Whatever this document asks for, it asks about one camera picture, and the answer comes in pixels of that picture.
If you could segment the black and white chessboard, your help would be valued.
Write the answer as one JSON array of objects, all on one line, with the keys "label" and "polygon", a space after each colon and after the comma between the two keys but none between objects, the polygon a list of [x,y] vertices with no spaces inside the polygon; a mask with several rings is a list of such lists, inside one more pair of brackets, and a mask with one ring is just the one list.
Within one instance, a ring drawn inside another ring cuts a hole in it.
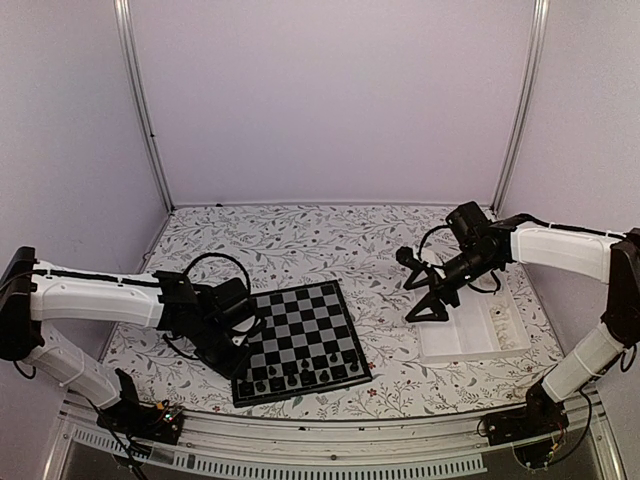
[{"label": "black and white chessboard", "polygon": [[[233,405],[236,408],[285,401],[299,396],[324,393],[353,387],[373,380],[368,361],[360,344],[352,317],[348,311],[340,283],[329,280],[315,284],[260,293],[255,296],[257,313],[264,319],[264,327],[248,339],[251,357],[244,375],[231,382]],[[352,362],[345,362],[343,354],[350,352]],[[336,353],[338,361],[331,363],[329,356]],[[302,386],[301,361],[308,359],[316,377],[313,385]],[[349,366],[359,364],[358,372]],[[275,376],[268,374],[274,366]],[[346,370],[345,378],[335,378],[334,371]],[[328,382],[320,381],[327,371]],[[287,385],[287,377],[295,375],[296,387]],[[269,380],[281,378],[284,389],[272,392]],[[252,384],[249,394],[242,394],[242,381]],[[266,390],[259,393],[255,383],[261,381]]]}]

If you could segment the black chess bishop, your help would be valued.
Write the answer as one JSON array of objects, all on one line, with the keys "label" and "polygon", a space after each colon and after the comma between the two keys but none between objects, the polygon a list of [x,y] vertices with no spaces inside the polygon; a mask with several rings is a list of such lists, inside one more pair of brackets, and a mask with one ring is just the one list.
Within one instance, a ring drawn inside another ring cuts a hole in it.
[{"label": "black chess bishop", "polygon": [[284,385],[281,378],[272,378],[269,380],[269,384],[272,392],[278,392],[284,389]]}]

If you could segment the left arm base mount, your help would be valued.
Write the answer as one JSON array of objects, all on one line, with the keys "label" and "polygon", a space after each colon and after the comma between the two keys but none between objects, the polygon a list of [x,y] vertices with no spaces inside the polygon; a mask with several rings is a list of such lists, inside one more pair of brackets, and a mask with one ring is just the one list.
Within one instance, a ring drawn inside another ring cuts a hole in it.
[{"label": "left arm base mount", "polygon": [[139,404],[120,400],[100,409],[97,425],[122,433],[168,445],[176,445],[184,424],[183,407],[164,400],[157,404]]}]

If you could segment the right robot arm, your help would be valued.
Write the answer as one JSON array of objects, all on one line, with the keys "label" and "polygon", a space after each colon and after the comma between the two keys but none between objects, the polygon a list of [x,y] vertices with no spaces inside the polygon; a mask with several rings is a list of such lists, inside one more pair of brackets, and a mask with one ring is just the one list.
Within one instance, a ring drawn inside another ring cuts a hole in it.
[{"label": "right robot arm", "polygon": [[407,314],[409,323],[446,322],[448,308],[460,305],[459,292],[485,274],[510,264],[523,267],[548,313],[560,313],[561,300],[578,312],[584,286],[603,299],[598,324],[527,392],[517,427],[537,436],[552,424],[559,407],[589,381],[603,375],[639,343],[639,230],[625,233],[547,222],[529,213],[491,220],[474,202],[449,213],[441,229],[450,231],[458,254],[440,266],[423,259],[420,248],[401,247],[397,262],[409,269],[407,290],[427,291]]}]

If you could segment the black chess rook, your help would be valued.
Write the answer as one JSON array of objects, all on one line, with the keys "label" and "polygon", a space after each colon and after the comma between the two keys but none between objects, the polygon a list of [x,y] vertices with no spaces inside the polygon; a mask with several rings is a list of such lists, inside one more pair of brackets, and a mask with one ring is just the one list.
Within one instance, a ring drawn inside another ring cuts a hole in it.
[{"label": "black chess rook", "polygon": [[242,381],[239,385],[239,391],[242,394],[249,394],[251,391],[252,384],[247,381]]}]

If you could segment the white plastic compartment tray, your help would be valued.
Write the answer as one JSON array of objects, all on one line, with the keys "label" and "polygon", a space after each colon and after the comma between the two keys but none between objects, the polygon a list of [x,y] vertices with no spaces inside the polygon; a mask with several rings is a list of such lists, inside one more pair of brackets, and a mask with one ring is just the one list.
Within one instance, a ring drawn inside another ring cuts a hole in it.
[{"label": "white plastic compartment tray", "polygon": [[427,364],[484,361],[518,356],[531,343],[505,276],[498,272],[474,282],[480,293],[458,291],[460,306],[448,306],[446,322],[417,327],[420,358]]}]

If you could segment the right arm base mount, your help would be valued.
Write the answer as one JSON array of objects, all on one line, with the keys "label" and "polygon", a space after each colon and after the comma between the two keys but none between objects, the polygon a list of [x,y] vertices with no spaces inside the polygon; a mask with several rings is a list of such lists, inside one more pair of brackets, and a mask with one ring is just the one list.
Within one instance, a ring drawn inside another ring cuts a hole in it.
[{"label": "right arm base mount", "polygon": [[564,404],[522,406],[484,415],[477,433],[490,446],[510,444],[518,463],[528,470],[550,466],[564,442],[569,419]]}]

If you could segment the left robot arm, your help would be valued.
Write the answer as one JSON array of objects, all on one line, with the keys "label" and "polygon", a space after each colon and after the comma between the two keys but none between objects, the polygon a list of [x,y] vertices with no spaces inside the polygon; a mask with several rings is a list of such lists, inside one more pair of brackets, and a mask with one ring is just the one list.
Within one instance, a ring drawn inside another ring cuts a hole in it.
[{"label": "left robot arm", "polygon": [[195,358],[232,380],[246,369],[249,338],[264,325],[247,277],[212,287],[187,271],[123,275],[78,271],[16,250],[1,277],[1,357],[40,369],[85,396],[128,434],[148,426],[132,378],[87,355],[57,320],[120,322],[184,338]]}]

